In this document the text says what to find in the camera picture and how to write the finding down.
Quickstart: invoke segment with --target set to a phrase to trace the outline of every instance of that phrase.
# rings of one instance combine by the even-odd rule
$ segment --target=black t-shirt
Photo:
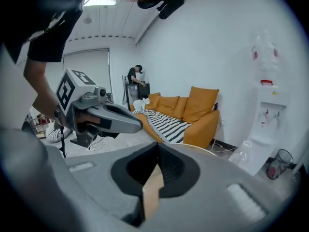
[[[82,14],[82,0],[14,0],[4,9],[0,43],[16,63],[24,43],[28,57],[60,62],[66,40]]]
[[[136,78],[134,67],[130,69],[129,74],[127,75],[127,78],[129,79],[129,83],[130,84],[131,83],[136,83],[136,82],[132,81],[131,76],[134,76]]]

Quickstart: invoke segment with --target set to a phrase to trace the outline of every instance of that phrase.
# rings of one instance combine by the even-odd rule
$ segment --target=ceiling light
[[[84,6],[115,5],[116,0],[85,0]]]

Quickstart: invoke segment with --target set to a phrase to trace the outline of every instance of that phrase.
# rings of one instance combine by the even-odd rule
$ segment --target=trash can
[[[293,157],[285,149],[278,150],[278,153],[266,170],[269,179],[277,179],[293,163]]]

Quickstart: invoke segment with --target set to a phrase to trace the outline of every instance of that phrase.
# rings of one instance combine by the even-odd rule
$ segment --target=orange sofa
[[[184,131],[183,143],[206,148],[214,138],[219,111],[212,111],[218,89],[192,87],[187,97],[161,97],[159,93],[149,95],[150,104],[145,109],[158,111],[164,115],[182,119],[190,124]],[[152,130],[143,114],[135,114],[143,123],[143,128],[158,142],[162,139]]]

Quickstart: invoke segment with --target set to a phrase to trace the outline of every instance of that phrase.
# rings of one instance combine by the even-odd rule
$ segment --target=striped blanket
[[[165,143],[183,143],[184,131],[191,124],[152,110],[135,110],[135,114],[144,114],[154,132]]]

